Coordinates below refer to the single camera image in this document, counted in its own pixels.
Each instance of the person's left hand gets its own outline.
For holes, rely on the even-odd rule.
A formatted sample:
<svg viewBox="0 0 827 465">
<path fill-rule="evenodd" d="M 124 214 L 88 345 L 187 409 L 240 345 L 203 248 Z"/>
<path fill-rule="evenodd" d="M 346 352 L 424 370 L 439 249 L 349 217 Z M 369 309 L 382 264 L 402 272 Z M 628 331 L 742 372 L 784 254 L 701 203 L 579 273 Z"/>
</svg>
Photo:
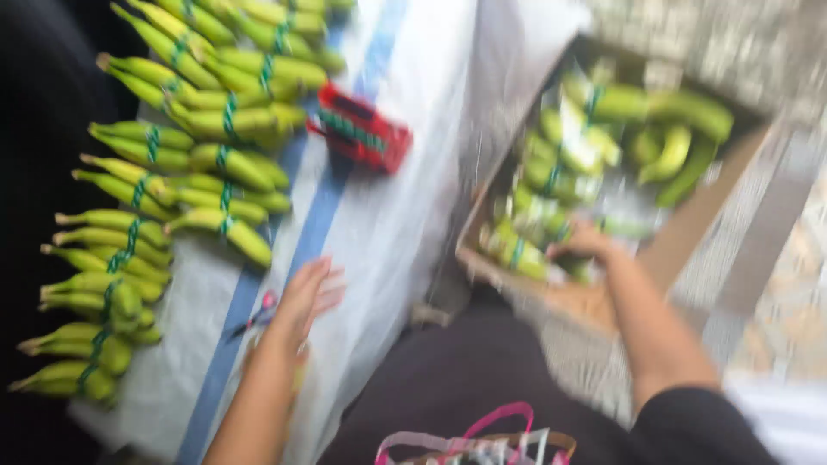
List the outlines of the person's left hand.
<svg viewBox="0 0 827 465">
<path fill-rule="evenodd" d="M 313 320 L 342 302 L 346 285 L 332 283 L 342 268 L 331 268 L 330 257 L 305 263 L 284 288 L 271 325 L 286 338 L 290 350 L 298 350 L 310 334 Z"/>
</svg>

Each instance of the hand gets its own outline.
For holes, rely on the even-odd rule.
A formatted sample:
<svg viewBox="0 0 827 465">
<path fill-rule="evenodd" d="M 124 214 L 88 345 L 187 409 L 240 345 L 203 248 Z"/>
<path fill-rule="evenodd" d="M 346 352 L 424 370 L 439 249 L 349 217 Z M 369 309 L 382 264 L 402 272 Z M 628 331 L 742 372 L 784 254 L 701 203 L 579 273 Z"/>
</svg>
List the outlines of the hand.
<svg viewBox="0 0 827 465">
<path fill-rule="evenodd" d="M 317 316 L 342 302 L 347 286 L 329 284 L 342 272 L 331 268 L 330 257 L 318 258 L 305 263 L 284 288 L 271 326 L 282 333 L 290 350 L 299 349 Z"/>
<path fill-rule="evenodd" d="M 546 256 L 549 259 L 571 252 L 576 255 L 593 256 L 598 261 L 605 262 L 612 253 L 618 251 L 611 238 L 600 232 L 591 221 L 572 218 L 570 222 L 571 236 L 565 242 L 548 246 Z"/>
</svg>

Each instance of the person's arm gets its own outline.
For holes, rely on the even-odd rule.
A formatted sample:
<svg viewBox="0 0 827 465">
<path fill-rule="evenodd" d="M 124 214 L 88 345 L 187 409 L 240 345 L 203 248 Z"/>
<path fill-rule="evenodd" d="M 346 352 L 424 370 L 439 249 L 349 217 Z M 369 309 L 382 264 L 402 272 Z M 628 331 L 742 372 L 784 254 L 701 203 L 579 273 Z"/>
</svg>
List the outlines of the person's arm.
<svg viewBox="0 0 827 465">
<path fill-rule="evenodd" d="M 203 463 L 272 465 L 287 437 L 296 355 L 313 319 L 342 300 L 343 286 L 320 290 L 337 275 L 330 260 L 302 267 L 287 285 L 275 317 L 246 367 Z"/>
<path fill-rule="evenodd" d="M 594 256 L 606 269 L 621 337 L 632 371 L 635 412 L 659 392 L 677 386 L 720 389 L 718 372 L 696 333 L 657 291 L 648 273 L 588 222 L 574 222 L 569 241 L 550 256 Z"/>
</svg>

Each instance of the black sleeve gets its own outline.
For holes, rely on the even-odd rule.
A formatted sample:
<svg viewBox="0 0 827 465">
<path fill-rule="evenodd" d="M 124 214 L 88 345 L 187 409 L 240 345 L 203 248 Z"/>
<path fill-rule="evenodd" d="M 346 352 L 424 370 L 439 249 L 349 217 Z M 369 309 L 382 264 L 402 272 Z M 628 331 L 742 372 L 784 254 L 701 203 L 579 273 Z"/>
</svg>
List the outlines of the black sleeve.
<svg viewBox="0 0 827 465">
<path fill-rule="evenodd" d="M 701 388 L 655 395 L 640 411 L 632 434 L 660 463 L 778 463 L 728 400 Z"/>
</svg>

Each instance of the cardboard box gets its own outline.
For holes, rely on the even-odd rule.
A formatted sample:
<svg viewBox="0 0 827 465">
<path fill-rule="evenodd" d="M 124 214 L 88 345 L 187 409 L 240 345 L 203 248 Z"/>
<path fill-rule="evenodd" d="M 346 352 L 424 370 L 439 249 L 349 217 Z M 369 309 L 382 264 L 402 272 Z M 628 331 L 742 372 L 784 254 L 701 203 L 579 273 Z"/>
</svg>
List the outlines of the cardboard box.
<svg viewBox="0 0 827 465">
<path fill-rule="evenodd" d="M 642 83 L 648 66 L 663 66 L 666 62 L 648 58 L 629 50 L 605 44 L 588 36 L 577 36 L 568 45 L 560 60 L 549 65 L 546 85 L 538 89 L 532 110 L 523 119 L 526 124 L 537 121 L 539 97 L 551 83 L 556 83 L 560 72 L 574 59 L 585 65 L 601 57 L 616 60 L 617 80 Z M 735 102 L 700 82 L 684 76 L 681 87 L 707 94 L 726 105 L 734 115 L 734 126 L 728 141 L 719 150 L 721 170 L 714 182 L 699 186 L 691 197 L 679 204 L 645 248 L 638 251 L 638 259 L 649 270 L 657 287 L 666 294 L 677 279 L 692 252 L 715 222 L 724 202 L 729 197 L 741 174 L 759 152 L 771 129 L 769 118 L 760 112 Z M 549 285 L 501 268 L 496 262 L 478 252 L 480 227 L 490 221 L 493 199 L 509 191 L 518 165 L 511 149 L 500 156 L 494 173 L 480 190 L 471 215 L 457 241 L 456 256 L 469 273 L 493 284 L 540 299 L 551 311 L 558 311 L 577 323 L 604 335 L 617 333 L 614 309 L 604 283 L 582 286 L 573 283 Z"/>
</svg>

